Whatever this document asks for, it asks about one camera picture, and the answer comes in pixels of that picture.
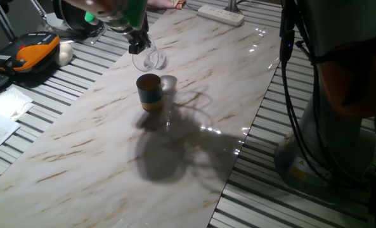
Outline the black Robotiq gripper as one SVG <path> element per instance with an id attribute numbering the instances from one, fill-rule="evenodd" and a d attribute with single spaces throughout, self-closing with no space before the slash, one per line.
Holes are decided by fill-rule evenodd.
<path id="1" fill-rule="evenodd" d="M 129 41 L 129 54 L 140 54 L 144 49 L 151 47 L 152 42 L 148 35 L 149 26 L 147 14 L 144 15 L 142 28 L 140 30 L 132 29 L 130 33 L 126 35 L 126 39 Z"/>

